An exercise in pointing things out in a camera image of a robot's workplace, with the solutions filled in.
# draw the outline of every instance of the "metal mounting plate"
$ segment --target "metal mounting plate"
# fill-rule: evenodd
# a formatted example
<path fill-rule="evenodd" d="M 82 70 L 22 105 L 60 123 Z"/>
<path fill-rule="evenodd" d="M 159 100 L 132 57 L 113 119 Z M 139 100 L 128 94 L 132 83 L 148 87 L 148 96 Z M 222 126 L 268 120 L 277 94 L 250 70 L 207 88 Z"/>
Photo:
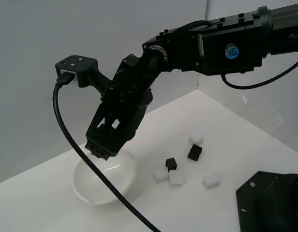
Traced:
<path fill-rule="evenodd" d="M 263 232 L 258 221 L 256 199 L 280 175 L 282 174 L 258 171 L 236 190 L 240 231 Z"/>

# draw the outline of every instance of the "robotic arm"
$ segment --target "robotic arm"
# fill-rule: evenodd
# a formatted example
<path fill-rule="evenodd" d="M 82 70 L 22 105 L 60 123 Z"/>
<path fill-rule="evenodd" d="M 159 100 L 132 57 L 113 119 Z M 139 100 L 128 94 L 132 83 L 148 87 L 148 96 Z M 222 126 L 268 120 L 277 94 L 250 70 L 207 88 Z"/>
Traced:
<path fill-rule="evenodd" d="M 93 86 L 102 95 L 86 133 L 86 149 L 107 160 L 135 136 L 147 106 L 150 86 L 161 72 L 173 69 L 205 75 L 245 73 L 262 65 L 267 54 L 298 51 L 298 4 L 275 10 L 266 6 L 211 21 L 196 21 L 164 30 L 142 44 L 143 55 L 124 58 L 112 80 L 93 58 L 70 56 L 56 64 L 58 78 L 71 73 L 79 87 Z M 115 128 L 113 123 L 119 121 Z"/>

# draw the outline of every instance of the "round label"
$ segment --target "round label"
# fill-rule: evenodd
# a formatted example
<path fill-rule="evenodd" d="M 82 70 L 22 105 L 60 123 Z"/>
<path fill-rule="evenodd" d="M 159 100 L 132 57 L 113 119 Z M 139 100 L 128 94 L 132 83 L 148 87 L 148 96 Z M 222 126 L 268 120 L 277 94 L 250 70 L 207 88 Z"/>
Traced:
<path fill-rule="evenodd" d="M 225 55 L 228 59 L 235 59 L 239 55 L 239 50 L 236 44 L 230 43 L 225 48 Z"/>

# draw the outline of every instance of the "screw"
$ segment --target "screw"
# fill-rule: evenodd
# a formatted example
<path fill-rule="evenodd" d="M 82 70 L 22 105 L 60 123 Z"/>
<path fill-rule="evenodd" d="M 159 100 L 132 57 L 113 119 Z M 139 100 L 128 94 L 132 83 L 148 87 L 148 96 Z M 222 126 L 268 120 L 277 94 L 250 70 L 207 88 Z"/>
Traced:
<path fill-rule="evenodd" d="M 288 45 L 293 45 L 294 43 L 297 42 L 297 40 L 298 40 L 298 35 L 295 35 L 295 34 L 289 35 L 287 44 Z"/>

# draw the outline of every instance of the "white wall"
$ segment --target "white wall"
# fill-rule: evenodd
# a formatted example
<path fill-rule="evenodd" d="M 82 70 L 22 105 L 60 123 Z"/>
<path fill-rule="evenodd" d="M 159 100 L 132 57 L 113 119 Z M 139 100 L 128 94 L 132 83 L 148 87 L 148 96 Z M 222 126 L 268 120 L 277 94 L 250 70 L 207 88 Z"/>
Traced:
<path fill-rule="evenodd" d="M 263 5 L 275 9 L 296 3 L 298 0 L 209 0 L 207 19 L 251 12 Z M 256 84 L 285 71 L 297 61 L 298 53 L 268 56 L 254 72 L 226 77 L 237 85 Z M 268 86 L 241 92 L 226 86 L 220 76 L 200 75 L 198 89 L 298 152 L 298 68 Z M 242 102 L 242 94 L 248 100 L 247 105 Z"/>
<path fill-rule="evenodd" d="M 69 55 L 96 58 L 112 78 L 125 56 L 141 56 L 143 42 L 204 19 L 205 10 L 206 0 L 0 0 L 0 181 L 71 149 L 51 103 L 55 63 Z M 196 84 L 195 73 L 161 74 L 149 111 Z M 60 92 L 62 116 L 79 144 L 99 98 L 91 87 Z"/>

